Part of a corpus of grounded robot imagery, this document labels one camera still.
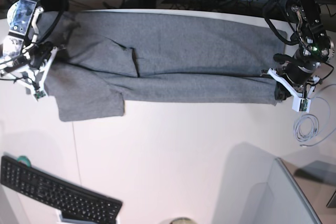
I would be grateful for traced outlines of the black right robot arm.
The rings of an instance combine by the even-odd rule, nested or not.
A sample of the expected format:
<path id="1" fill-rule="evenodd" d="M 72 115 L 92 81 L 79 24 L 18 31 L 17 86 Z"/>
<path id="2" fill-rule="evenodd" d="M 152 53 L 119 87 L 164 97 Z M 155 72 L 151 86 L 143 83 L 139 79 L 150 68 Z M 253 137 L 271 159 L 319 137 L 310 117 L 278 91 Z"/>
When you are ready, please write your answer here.
<path id="1" fill-rule="evenodd" d="M 8 35 L 2 43 L 1 70 L 11 68 L 16 60 L 26 58 L 50 36 L 61 16 L 69 7 L 68 0 L 18 0 L 7 12 Z M 37 26 L 45 11 L 56 11 L 57 16 L 41 35 Z"/>

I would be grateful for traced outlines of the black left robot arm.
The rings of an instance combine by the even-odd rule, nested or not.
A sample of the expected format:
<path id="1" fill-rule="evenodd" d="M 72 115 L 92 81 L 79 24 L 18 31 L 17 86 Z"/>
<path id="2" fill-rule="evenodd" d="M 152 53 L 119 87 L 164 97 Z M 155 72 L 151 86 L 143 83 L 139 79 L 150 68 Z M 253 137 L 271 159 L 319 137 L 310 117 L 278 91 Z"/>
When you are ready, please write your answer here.
<path id="1" fill-rule="evenodd" d="M 268 16 L 275 7 L 280 9 L 292 29 L 290 39 L 279 33 Z M 308 98 L 307 87 L 313 89 L 323 82 L 323 79 L 313 78 L 314 72 L 321 64 L 328 65 L 334 56 L 334 43 L 327 36 L 319 4 L 315 0 L 269 0 L 262 11 L 269 28 L 284 44 L 298 46 L 293 56 L 274 55 L 274 61 L 281 66 L 275 73 L 284 79 L 277 82 L 275 98 L 283 101 L 292 91 Z"/>

